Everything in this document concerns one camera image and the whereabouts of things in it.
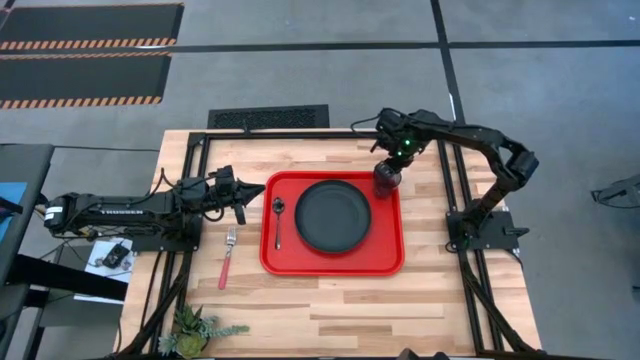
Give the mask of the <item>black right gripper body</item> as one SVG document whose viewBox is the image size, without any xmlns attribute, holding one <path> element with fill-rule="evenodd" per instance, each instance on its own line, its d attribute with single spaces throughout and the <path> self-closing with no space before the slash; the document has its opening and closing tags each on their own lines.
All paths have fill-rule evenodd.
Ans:
<svg viewBox="0 0 640 360">
<path fill-rule="evenodd" d="M 429 140 L 420 140 L 409 117 L 391 108 L 383 108 L 375 125 L 377 134 L 372 150 L 381 148 L 388 152 L 387 158 L 412 156 L 424 152 Z"/>
</svg>

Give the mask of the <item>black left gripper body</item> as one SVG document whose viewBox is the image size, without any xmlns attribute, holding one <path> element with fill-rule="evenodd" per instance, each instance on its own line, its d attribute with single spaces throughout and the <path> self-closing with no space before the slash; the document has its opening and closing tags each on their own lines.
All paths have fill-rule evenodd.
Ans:
<svg viewBox="0 0 640 360">
<path fill-rule="evenodd" d="M 217 208 L 220 211 L 231 208 L 237 223 L 245 225 L 243 183 L 235 177 L 232 166 L 226 165 L 218 168 L 210 172 L 208 177 L 214 181 L 210 187 L 210 197 L 216 203 Z"/>
</svg>

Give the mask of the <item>blue glass cup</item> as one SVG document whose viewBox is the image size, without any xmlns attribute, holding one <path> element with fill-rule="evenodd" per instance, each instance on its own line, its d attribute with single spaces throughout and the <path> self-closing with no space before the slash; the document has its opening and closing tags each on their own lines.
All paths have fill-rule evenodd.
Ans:
<svg viewBox="0 0 640 360">
<path fill-rule="evenodd" d="M 397 173 L 396 175 L 387 175 L 384 173 L 383 161 L 379 162 L 373 170 L 374 179 L 374 193 L 378 198 L 387 198 L 393 191 L 399 186 L 402 175 Z"/>
</svg>

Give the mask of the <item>dark metal spoon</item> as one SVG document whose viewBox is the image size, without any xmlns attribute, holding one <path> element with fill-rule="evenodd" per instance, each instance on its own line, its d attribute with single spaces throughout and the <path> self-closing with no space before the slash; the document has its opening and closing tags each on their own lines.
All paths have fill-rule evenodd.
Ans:
<svg viewBox="0 0 640 360">
<path fill-rule="evenodd" d="M 285 203 L 280 197 L 276 197 L 274 199 L 272 203 L 272 210 L 276 214 L 276 233 L 274 248 L 276 250 L 279 250 L 281 248 L 280 216 L 285 210 Z"/>
</svg>

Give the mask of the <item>fork with red handle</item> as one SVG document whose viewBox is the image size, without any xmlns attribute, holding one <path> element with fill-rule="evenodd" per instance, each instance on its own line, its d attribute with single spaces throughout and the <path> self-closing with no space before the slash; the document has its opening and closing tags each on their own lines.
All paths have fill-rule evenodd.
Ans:
<svg viewBox="0 0 640 360">
<path fill-rule="evenodd" d="M 226 288 L 228 273 L 230 268 L 231 256 L 233 248 L 237 242 L 237 230 L 235 227 L 230 227 L 226 236 L 226 252 L 224 262 L 221 268 L 221 273 L 218 282 L 218 289 L 224 290 Z"/>
</svg>

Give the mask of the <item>black round plate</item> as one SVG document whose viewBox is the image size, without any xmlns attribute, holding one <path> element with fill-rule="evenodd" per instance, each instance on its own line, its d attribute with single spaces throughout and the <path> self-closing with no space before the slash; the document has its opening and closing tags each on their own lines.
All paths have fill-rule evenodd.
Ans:
<svg viewBox="0 0 640 360">
<path fill-rule="evenodd" d="M 343 254 L 358 247 L 367 236 L 372 210 L 366 196 L 342 180 L 324 180 L 300 195 L 294 212 L 297 233 L 312 249 Z"/>
</svg>

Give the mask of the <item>red plastic tray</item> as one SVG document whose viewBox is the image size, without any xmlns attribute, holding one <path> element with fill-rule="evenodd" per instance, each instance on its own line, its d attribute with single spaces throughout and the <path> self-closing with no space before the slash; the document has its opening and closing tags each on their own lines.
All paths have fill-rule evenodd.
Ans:
<svg viewBox="0 0 640 360">
<path fill-rule="evenodd" d="M 310 248 L 295 227 L 296 203 L 305 189 L 324 180 L 346 181 L 366 196 L 372 222 L 364 241 L 343 254 L 326 254 Z M 285 210 L 280 216 L 281 248 L 276 250 L 276 214 L 272 203 L 280 197 Z M 263 267 L 275 275 L 300 276 L 390 276 L 404 263 L 405 251 L 400 198 L 397 191 L 387 198 L 374 193 L 373 174 L 367 171 L 283 171 L 269 178 L 264 193 L 259 257 Z"/>
</svg>

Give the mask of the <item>black floor vent grate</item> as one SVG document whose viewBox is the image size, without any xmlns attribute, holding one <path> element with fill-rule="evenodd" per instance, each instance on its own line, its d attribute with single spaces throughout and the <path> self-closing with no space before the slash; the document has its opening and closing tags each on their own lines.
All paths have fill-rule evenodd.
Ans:
<svg viewBox="0 0 640 360">
<path fill-rule="evenodd" d="M 208 129 L 328 128 L 329 106 L 300 105 L 210 110 Z"/>
</svg>

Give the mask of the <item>black handheld controller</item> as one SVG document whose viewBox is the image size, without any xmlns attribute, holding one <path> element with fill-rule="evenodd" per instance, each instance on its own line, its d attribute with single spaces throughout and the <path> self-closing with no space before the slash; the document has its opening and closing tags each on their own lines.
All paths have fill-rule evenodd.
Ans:
<svg viewBox="0 0 640 360">
<path fill-rule="evenodd" d="M 115 244 L 103 258 L 102 265 L 110 269 L 116 269 L 122 264 L 129 253 L 130 250 L 125 246 L 120 243 Z"/>
</svg>

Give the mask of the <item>white paper sheet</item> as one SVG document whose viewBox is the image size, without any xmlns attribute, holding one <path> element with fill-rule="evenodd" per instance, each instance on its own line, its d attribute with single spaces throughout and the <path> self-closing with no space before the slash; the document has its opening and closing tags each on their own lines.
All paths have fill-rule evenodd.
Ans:
<svg viewBox="0 0 640 360">
<path fill-rule="evenodd" d="M 84 271 L 128 284 L 130 282 L 131 272 L 135 262 L 132 253 L 128 253 L 121 263 L 114 269 L 104 266 L 102 261 L 115 245 L 121 245 L 129 250 L 131 248 L 131 244 L 131 241 L 122 238 L 116 238 L 115 240 L 109 241 L 95 241 L 90 252 L 86 256 L 87 264 L 84 267 Z"/>
</svg>

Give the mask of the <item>black floor mat striped edge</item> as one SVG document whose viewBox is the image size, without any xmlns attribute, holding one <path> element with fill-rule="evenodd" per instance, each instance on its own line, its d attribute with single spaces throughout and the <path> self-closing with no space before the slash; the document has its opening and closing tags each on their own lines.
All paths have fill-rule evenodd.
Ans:
<svg viewBox="0 0 640 360">
<path fill-rule="evenodd" d="M 0 56 L 0 109 L 155 105 L 168 52 Z"/>
<path fill-rule="evenodd" d="M 15 7 L 0 10 L 0 50 L 175 44 L 182 3 Z"/>
</svg>

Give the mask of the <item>black desk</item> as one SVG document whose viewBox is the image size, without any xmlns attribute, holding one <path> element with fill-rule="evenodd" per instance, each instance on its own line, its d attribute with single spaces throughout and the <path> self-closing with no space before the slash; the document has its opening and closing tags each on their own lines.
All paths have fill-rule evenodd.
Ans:
<svg viewBox="0 0 640 360">
<path fill-rule="evenodd" d="M 20 183 L 24 185 L 19 205 L 21 214 L 6 219 L 8 226 L 1 225 L 0 234 L 0 290 L 9 296 L 0 301 L 0 321 L 6 321 L 20 312 L 23 300 L 11 295 L 9 290 L 17 290 L 24 284 L 40 285 L 38 279 L 41 259 L 21 255 L 22 244 L 35 207 L 41 204 L 41 190 L 47 176 L 54 152 L 52 145 L 2 145 L 0 146 L 0 183 Z"/>
</svg>

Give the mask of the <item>blue desk pad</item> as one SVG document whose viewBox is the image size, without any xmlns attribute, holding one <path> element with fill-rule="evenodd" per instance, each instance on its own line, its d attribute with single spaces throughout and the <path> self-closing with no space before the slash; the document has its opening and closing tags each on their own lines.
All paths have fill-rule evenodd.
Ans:
<svg viewBox="0 0 640 360">
<path fill-rule="evenodd" d="M 27 189 L 24 182 L 0 182 L 0 243 L 4 240 L 12 219 L 22 213 L 20 204 Z"/>
</svg>

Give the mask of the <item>grey floor stand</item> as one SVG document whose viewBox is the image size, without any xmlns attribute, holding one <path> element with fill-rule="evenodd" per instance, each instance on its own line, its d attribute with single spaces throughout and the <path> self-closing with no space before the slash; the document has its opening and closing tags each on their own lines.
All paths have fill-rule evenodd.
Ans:
<svg viewBox="0 0 640 360">
<path fill-rule="evenodd" d="M 595 203 L 605 207 L 640 208 L 640 174 L 615 181 L 604 189 L 592 190 L 591 197 Z"/>
</svg>

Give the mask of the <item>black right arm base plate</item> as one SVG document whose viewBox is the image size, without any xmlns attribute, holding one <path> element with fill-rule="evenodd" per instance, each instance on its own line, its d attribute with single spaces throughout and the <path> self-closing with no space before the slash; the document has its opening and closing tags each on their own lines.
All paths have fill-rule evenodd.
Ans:
<svg viewBox="0 0 640 360">
<path fill-rule="evenodd" d="M 462 212 L 446 215 L 449 245 L 453 252 L 463 250 L 503 249 L 519 247 L 518 239 L 526 235 L 529 228 L 514 226 L 510 212 L 491 212 L 479 228 L 477 236 L 471 236 L 461 225 Z"/>
</svg>

